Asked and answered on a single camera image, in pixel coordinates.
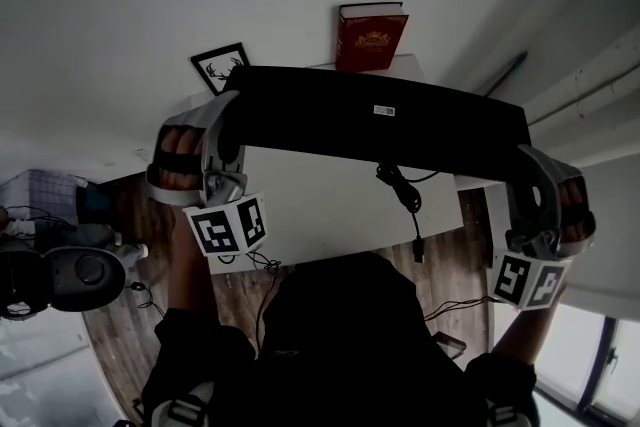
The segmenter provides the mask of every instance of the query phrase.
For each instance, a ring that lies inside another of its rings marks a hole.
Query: deer silhouette artwork
[[[233,70],[233,68],[235,68],[236,66],[244,66],[244,63],[237,57],[232,57],[231,62],[233,63],[233,66],[229,69],[229,71],[227,71],[226,75],[224,73],[216,73],[215,68],[213,68],[212,66],[213,63],[209,63],[209,65],[205,69],[207,70],[209,77],[226,81],[229,78],[229,74],[231,73],[231,70]]]

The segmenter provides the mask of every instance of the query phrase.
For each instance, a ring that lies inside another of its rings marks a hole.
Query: window
[[[495,340],[516,316],[494,305]],[[560,305],[536,362],[542,425],[622,427],[640,418],[639,348],[640,323]]]
[[[593,405],[631,421],[640,409],[640,323],[618,322]]]

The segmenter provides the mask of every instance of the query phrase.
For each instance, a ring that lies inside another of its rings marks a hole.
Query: wooden floor
[[[169,241],[173,217],[168,207],[147,199],[142,175],[106,184],[115,204],[112,226],[125,241],[144,241],[150,255],[129,272],[130,281],[151,287],[153,298],[163,309],[167,304]],[[488,215],[482,189],[459,194],[464,227],[425,240],[425,263],[413,263],[411,244],[380,249],[417,287],[425,314],[449,300],[467,300],[486,295],[484,268],[489,258]],[[292,270],[284,267],[280,282]],[[255,345],[255,318],[272,277],[267,271],[251,271],[211,277],[220,321],[240,328]],[[140,396],[160,349],[153,333],[160,321],[155,308],[138,309],[147,300],[145,292],[129,289],[113,303],[84,313],[89,336],[104,373],[126,414],[139,420],[132,401]],[[467,343],[456,360],[462,367],[487,350],[488,310],[479,306],[441,315],[428,324],[431,333],[443,331]]]

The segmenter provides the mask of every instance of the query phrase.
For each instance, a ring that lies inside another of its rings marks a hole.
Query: black cable
[[[223,263],[225,265],[231,265],[233,262],[236,261],[236,255],[231,255],[231,260],[223,260],[224,257],[218,255],[218,260],[220,260],[220,263]]]
[[[134,281],[133,283],[131,283],[131,285],[126,286],[125,288],[130,288],[131,290],[135,290],[136,292],[143,292],[143,291],[147,291],[147,293],[149,294],[149,299],[143,303],[140,303],[137,307],[139,309],[145,309],[145,308],[149,308],[151,306],[155,306],[156,310],[158,310],[158,313],[160,314],[160,316],[162,318],[164,318],[164,311],[162,311],[162,308],[160,308],[160,306],[158,306],[154,301],[153,301],[153,293],[151,293],[151,289],[149,287],[147,287],[144,283],[140,283],[139,281]]]
[[[413,225],[416,228],[416,238],[413,241],[413,259],[417,263],[423,263],[424,261],[424,245],[422,243],[422,237],[420,236],[420,228],[418,227],[418,220],[416,219],[416,213],[422,207],[422,196],[420,191],[416,189],[412,183],[424,182],[429,178],[433,178],[439,173],[436,171],[424,178],[418,178],[416,180],[407,180],[398,166],[395,164],[378,164],[376,169],[376,177],[382,180],[387,185],[393,187],[393,190],[398,196],[400,203],[409,211],[413,219]]]
[[[257,261],[256,260],[256,255],[258,255],[260,258],[262,258],[263,261],[262,262]],[[250,253],[247,253],[247,256],[249,257],[249,259],[251,261],[253,261],[253,265],[254,265],[254,267],[256,267],[256,269],[257,269],[257,264],[262,264],[262,268],[264,270],[266,270],[271,275],[277,274],[278,270],[280,270],[280,265],[282,264],[281,261],[279,261],[279,260],[270,260],[269,258],[264,256],[262,253],[258,253],[257,251],[251,251]]]
[[[433,173],[431,173],[430,175],[425,176],[424,178],[418,178],[417,180],[409,180],[407,178],[407,182],[409,183],[420,183],[420,182],[424,182],[426,180],[428,180],[429,178],[433,178],[434,176],[436,176],[440,171],[435,171]]]
[[[38,208],[38,207],[32,207],[31,205],[18,205],[18,206],[13,206],[13,207],[3,207],[5,210],[11,210],[11,209],[17,209],[17,208],[29,208],[31,210],[37,210],[38,212],[42,212],[43,214],[45,214],[44,216],[38,216],[38,217],[29,217],[27,219],[21,219],[23,221],[36,221],[39,219],[45,219],[48,221],[55,221],[55,222],[59,222],[62,224],[66,224],[67,226],[75,229],[76,227],[71,224],[69,221],[66,221],[64,219],[62,219],[61,217],[52,215],[51,212],[48,212],[47,210],[45,210],[44,208]]]
[[[9,208],[32,208],[34,210],[39,210],[42,212],[45,212],[48,214],[48,212],[46,210],[43,210],[42,208],[37,208],[37,207],[29,207],[27,205],[24,206],[18,206],[18,207],[7,207],[7,209]],[[47,233],[51,230],[54,230],[58,227],[59,224],[62,224],[62,226],[64,226],[66,229],[71,229],[73,231],[75,231],[77,228],[69,223],[68,221],[65,221],[64,219],[61,219],[60,217],[56,217],[56,216],[52,216],[52,215],[46,215],[46,216],[38,216],[38,217],[29,217],[27,219],[20,219],[20,221],[42,221],[44,220],[47,223],[52,223],[52,224],[48,224],[47,225],[47,229],[43,232],[40,231],[38,233],[25,233],[23,231],[19,231],[17,233],[12,233],[12,234],[8,234],[8,233],[1,233],[0,234],[0,238],[5,238],[5,239],[11,239],[11,240],[19,240],[19,241],[28,241],[28,242],[33,242],[37,239],[38,235],[43,235],[44,233]]]
[[[481,297],[480,299],[469,299],[467,301],[445,301],[440,306],[438,306],[437,309],[435,309],[433,312],[431,312],[429,315],[425,315],[424,320],[425,320],[425,322],[430,322],[432,320],[435,320],[437,317],[439,317],[443,313],[448,313],[448,312],[454,311],[454,310],[466,310],[467,308],[474,308],[476,306],[480,306],[481,304],[483,304],[485,302],[498,303],[500,301],[494,299],[493,297],[489,297],[488,295],[485,295],[484,297]],[[445,304],[451,304],[451,306],[448,306],[445,309],[441,310],[441,308]]]

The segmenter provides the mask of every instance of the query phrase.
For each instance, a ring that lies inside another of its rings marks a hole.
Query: gold emblem on book
[[[358,36],[356,40],[358,48],[386,47],[388,44],[389,35],[377,31],[370,32],[366,36]]]

